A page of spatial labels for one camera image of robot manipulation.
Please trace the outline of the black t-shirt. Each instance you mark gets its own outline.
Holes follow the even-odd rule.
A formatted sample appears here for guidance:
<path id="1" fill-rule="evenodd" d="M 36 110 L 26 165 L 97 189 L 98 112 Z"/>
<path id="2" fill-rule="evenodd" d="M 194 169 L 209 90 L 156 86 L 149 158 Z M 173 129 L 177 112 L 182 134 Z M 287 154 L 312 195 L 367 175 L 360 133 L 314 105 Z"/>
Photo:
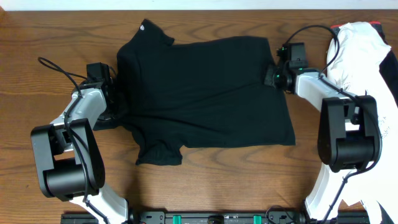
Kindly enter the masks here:
<path id="1" fill-rule="evenodd" d="M 264 37 L 176 44 L 150 20 L 117 54 L 118 126 L 139 145 L 137 164 L 177 166 L 181 147 L 295 144 L 284 92 L 264 84 L 274 64 Z"/>

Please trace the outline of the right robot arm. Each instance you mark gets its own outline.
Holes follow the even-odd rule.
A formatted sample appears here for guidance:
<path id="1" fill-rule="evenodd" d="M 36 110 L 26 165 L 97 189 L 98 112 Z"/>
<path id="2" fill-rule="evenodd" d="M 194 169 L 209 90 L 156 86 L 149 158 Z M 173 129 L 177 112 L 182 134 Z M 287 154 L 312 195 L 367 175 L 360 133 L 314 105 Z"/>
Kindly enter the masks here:
<path id="1" fill-rule="evenodd" d="M 300 223 L 338 223 L 338 205 L 350 178 L 371 170 L 381 156 L 376 100 L 354 96 L 312 68 L 271 65 L 264 84 L 291 91 L 320 112 L 317 181 L 304 201 Z"/>

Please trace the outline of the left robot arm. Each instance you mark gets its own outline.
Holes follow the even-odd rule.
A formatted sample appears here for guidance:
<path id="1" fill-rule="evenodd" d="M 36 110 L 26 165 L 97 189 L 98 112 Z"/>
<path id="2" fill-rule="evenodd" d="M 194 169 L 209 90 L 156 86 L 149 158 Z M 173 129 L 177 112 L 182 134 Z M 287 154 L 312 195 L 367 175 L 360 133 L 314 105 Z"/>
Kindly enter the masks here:
<path id="1" fill-rule="evenodd" d="M 93 128 L 113 104 L 114 87 L 85 82 L 63 113 L 30 138 L 41 192 L 83 207 L 98 223 L 127 223 L 128 202 L 106 182 Z"/>

